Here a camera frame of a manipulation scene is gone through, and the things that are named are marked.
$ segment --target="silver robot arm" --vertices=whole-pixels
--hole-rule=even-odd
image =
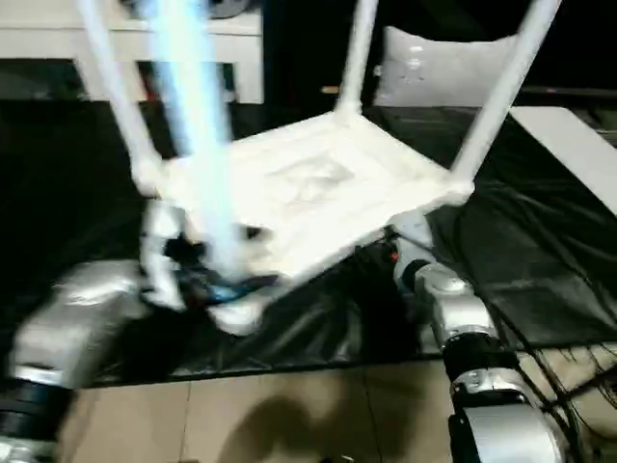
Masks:
[[[137,263],[79,265],[17,332],[0,401],[0,462],[53,461],[75,399],[126,324],[146,314]]]
[[[486,305],[439,263],[414,261],[403,281],[427,304],[451,382],[454,463],[562,463],[555,435],[504,349]]]

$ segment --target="beige floor tile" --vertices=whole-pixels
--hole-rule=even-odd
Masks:
[[[63,463],[173,463],[188,383],[84,392],[63,432]]]
[[[384,461],[449,462],[452,407],[443,363],[374,367],[366,374]]]
[[[201,463],[377,462],[360,370],[193,383],[183,459]]]

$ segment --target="black plastic sheet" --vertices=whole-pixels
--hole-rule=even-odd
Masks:
[[[143,109],[156,147],[173,156],[161,107]],[[448,165],[473,113],[371,109],[368,116]],[[231,120],[240,138],[294,115],[240,105]],[[3,103],[0,140],[6,358],[15,328],[72,265],[138,256],[144,201],[106,104]],[[502,129],[467,205],[443,207],[429,218],[440,256],[481,286],[533,344],[617,340],[616,219],[515,122]],[[414,308],[403,305],[392,282],[390,251],[380,242],[358,250],[271,307],[261,329],[244,339],[217,331],[203,312],[155,313],[135,322],[97,384],[424,358]]]

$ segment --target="tile floor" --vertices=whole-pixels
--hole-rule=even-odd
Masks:
[[[615,361],[595,353],[604,365]],[[567,387],[595,368],[585,350],[573,354],[547,353]],[[448,387],[441,362],[419,362],[91,390],[67,424],[62,461],[448,462]],[[577,406],[617,435],[617,412],[599,394]]]

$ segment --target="black cable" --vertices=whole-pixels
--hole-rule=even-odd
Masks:
[[[578,397],[579,395],[583,395],[589,391],[591,391],[592,389],[596,389],[598,387],[601,386],[601,384],[608,379],[611,376],[616,376],[617,375],[617,365],[603,370],[603,371],[599,371],[598,373],[596,373],[596,375],[594,375],[593,378],[588,379],[587,381],[585,381],[582,384],[579,384],[578,386],[576,386],[575,388],[567,391],[565,394],[563,394],[562,396],[558,396],[556,400],[553,400],[548,407],[543,408],[543,411],[548,412],[549,410],[551,410],[554,407],[561,407],[564,403],[566,402],[570,402],[572,401],[575,397]]]

